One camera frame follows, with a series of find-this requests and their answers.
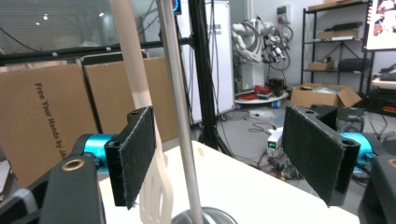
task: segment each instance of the electronic equipment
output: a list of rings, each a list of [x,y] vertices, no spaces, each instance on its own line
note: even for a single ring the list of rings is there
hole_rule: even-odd
[[[173,11],[174,11],[175,15],[180,15],[181,14],[180,0],[172,0],[172,6],[173,6]]]
[[[283,90],[285,88],[285,80],[283,78],[270,78],[268,80],[270,89]]]
[[[268,137],[267,143],[267,154],[270,157],[277,157],[282,152],[280,146],[282,143],[282,133],[283,128],[277,128],[272,131],[271,135]]]
[[[381,69],[381,81],[396,81],[396,63]]]
[[[279,24],[290,23],[290,5],[280,6],[276,8],[277,22]]]
[[[342,23],[342,24],[334,25],[332,28],[326,29],[326,30],[324,30],[324,31],[350,30],[350,29],[359,28],[361,25],[363,25],[363,22],[361,22],[361,21],[355,21],[355,22],[349,22],[349,23]]]
[[[338,63],[340,72],[364,71],[370,65],[370,59],[343,59]]]
[[[396,27],[394,4],[388,1],[369,0],[367,7],[363,51],[395,50]]]
[[[367,93],[369,112],[396,117],[396,90],[374,89]]]

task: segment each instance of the black cable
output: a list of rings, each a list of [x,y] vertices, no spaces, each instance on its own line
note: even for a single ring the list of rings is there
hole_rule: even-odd
[[[263,127],[260,127],[259,124],[270,125],[274,130],[276,130],[276,126],[273,125],[273,124],[271,124],[271,123],[269,123],[269,122],[256,122],[256,123],[253,123],[252,125],[253,125],[254,127],[256,127],[256,128],[249,128],[248,130],[249,130],[251,133],[266,133],[266,134],[268,134],[268,135],[271,135],[271,133],[265,131],[265,129],[264,129]]]
[[[280,31],[281,31],[282,36],[283,36],[283,33],[284,33],[283,32],[283,28],[288,28],[290,30],[291,36],[290,36],[290,38],[286,38],[286,39],[288,40],[288,42],[291,41],[293,39],[293,37],[294,37],[293,30],[289,26],[286,26],[286,25],[281,26],[280,27]]]
[[[27,49],[30,49],[34,52],[40,52],[39,50],[36,49],[32,49],[29,46],[24,45],[21,41],[17,40],[14,36],[12,36],[11,34],[7,33],[2,27],[0,27],[0,30],[3,31],[4,34],[8,35],[9,38],[13,39],[15,42],[17,42],[18,44],[26,47]]]
[[[272,67],[274,70],[276,70],[276,71],[284,71],[284,70],[286,70],[286,69],[288,69],[289,67],[290,67],[290,56],[289,56],[289,53],[288,53],[288,51],[287,50],[284,50],[285,51],[285,53],[286,53],[286,55],[287,55],[287,58],[288,58],[288,63],[287,63],[287,65],[286,66],[283,66],[283,68],[280,68],[279,66],[277,67],[277,68],[275,68],[275,67],[273,67],[272,66],[272,64],[270,63],[269,65],[270,65],[270,67]]]
[[[260,169],[260,163],[262,163],[262,159],[264,158],[265,155],[267,155],[267,150],[264,150],[264,152],[260,156],[259,160],[257,161],[257,164],[256,164],[257,169]]]
[[[375,129],[374,125],[373,125],[373,114],[372,113],[369,113],[369,124],[370,124],[370,126],[372,127],[372,129],[374,131],[376,139],[378,139],[378,141],[381,141],[381,136],[379,135],[379,133],[376,132],[376,129]]]
[[[225,132],[224,125],[223,125],[222,120],[221,120],[221,114],[220,114],[220,111],[219,111],[219,50],[218,50],[218,42],[217,42],[216,29],[215,29],[215,4],[214,4],[213,0],[211,1],[211,6],[210,7],[211,7],[211,14],[210,14],[211,18],[210,18],[210,25],[209,26],[210,26],[210,28],[214,29],[213,38],[212,38],[212,64],[210,66],[210,70],[211,70],[211,72],[213,72],[213,67],[212,66],[213,66],[213,62],[214,62],[214,59],[215,59],[214,55],[216,54],[216,72],[217,72],[217,82],[218,82],[218,91],[216,92],[215,91],[215,86],[214,86],[214,83],[213,83],[213,79],[212,79],[212,90],[213,90],[213,93],[215,95],[217,114],[219,115],[219,123],[220,123],[221,129],[222,129],[223,134],[224,134],[225,142],[226,142],[227,147],[230,150],[231,154],[235,158],[235,155],[233,154],[233,151],[231,150],[230,143],[228,141],[227,134]]]
[[[214,12],[214,1],[212,0],[211,1],[211,7],[212,7],[212,11]],[[198,13],[200,13],[201,15],[203,15],[204,14],[204,12],[203,12],[203,10],[205,10],[205,3],[204,3],[204,5],[203,6],[198,6]],[[205,22],[205,18],[203,17],[203,16],[201,16],[200,17],[201,18],[201,21],[200,21],[200,23],[198,24],[198,25],[201,25],[204,29],[205,29],[205,24],[206,24],[206,22]],[[204,45],[205,46],[208,46],[208,43],[207,43],[207,41],[208,41],[209,39],[208,38],[205,38],[204,39]],[[210,64],[210,53],[207,51],[206,53],[206,58],[208,59],[208,61],[207,61],[207,63],[208,64]],[[212,69],[212,66],[209,66],[209,72],[212,72],[213,71],[213,69]],[[214,83],[213,83],[213,79],[212,79],[212,85],[211,85],[211,87],[212,87],[212,91],[214,91]],[[219,112],[219,98],[218,98],[218,96],[215,94],[215,99],[216,99],[216,104],[217,104],[217,110],[218,110],[218,112]],[[227,145],[228,145],[228,147],[230,146],[230,144],[229,144],[229,142],[228,142],[228,139],[227,139],[227,136],[226,136],[226,134],[224,133],[224,137],[225,137],[225,139],[226,139],[226,143],[227,143]]]
[[[247,165],[254,164],[254,166],[256,167],[257,162],[253,160],[255,158],[247,158],[247,157],[243,157],[243,156],[236,155],[236,154],[234,154],[234,155],[239,161],[243,162],[244,164],[247,164]]]
[[[367,175],[366,177],[358,177],[357,175],[352,174],[351,179],[353,181],[355,181],[356,184],[366,188],[367,187],[367,182],[368,182],[368,179],[369,179],[369,175]]]
[[[262,18],[257,17],[257,19],[262,23],[262,27],[265,27],[264,22],[262,21]]]
[[[379,137],[380,137],[380,138],[382,138],[382,134],[383,134],[384,131],[388,128],[388,122],[387,122],[387,120],[385,119],[384,115],[381,114],[381,117],[382,117],[382,119],[385,121],[385,125],[384,125],[384,127],[382,128],[381,132],[379,132]]]
[[[194,74],[194,68],[193,68],[192,65],[194,64],[194,55],[192,53],[192,47],[190,47],[189,57],[190,57],[190,64],[189,64],[190,83],[189,83],[188,92],[189,92],[189,95],[190,95],[190,92],[191,92],[191,108],[193,108],[193,106],[194,106],[194,101],[193,101],[193,99],[194,99],[194,91],[193,91],[193,87],[194,87],[194,75],[193,75]]]

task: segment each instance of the floor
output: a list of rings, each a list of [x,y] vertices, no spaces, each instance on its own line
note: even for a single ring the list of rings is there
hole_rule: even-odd
[[[282,102],[279,109],[273,109],[271,105],[243,105],[238,110],[223,114],[227,120],[219,122],[219,134],[238,160],[256,166],[267,146],[266,140],[268,138],[268,134],[260,132],[258,127],[262,127],[264,130],[271,129],[271,125],[283,127],[285,107],[287,104],[287,101]],[[259,113],[260,116],[258,118],[251,118],[249,111]],[[372,134],[382,132],[383,137],[396,139],[394,132],[396,130],[396,118],[388,116],[384,116],[384,118],[386,122],[378,114],[365,112],[363,132]],[[168,149],[174,146],[177,146],[176,139],[165,143],[163,148]],[[286,182],[296,188],[318,196],[305,180],[287,180]],[[344,205],[341,207],[357,215],[363,193],[364,186],[351,180]]]

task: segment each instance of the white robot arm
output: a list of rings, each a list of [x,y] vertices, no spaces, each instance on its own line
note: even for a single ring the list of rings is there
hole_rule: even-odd
[[[272,63],[278,62],[278,57],[286,59],[282,53],[282,47],[286,47],[286,44],[271,22],[262,22],[260,18],[241,21],[233,24],[232,35],[238,54],[246,61]],[[270,47],[271,55],[262,55],[264,44]]]

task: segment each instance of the black foam pad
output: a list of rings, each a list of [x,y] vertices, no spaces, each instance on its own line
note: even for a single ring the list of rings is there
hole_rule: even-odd
[[[382,155],[373,159],[370,180],[358,210],[361,224],[396,222],[395,179],[395,156]]]
[[[128,115],[128,124],[105,145],[116,206],[130,209],[142,187],[156,148],[152,107]]]
[[[298,106],[286,108],[283,150],[328,206],[342,205],[361,146],[325,125],[317,115]]]

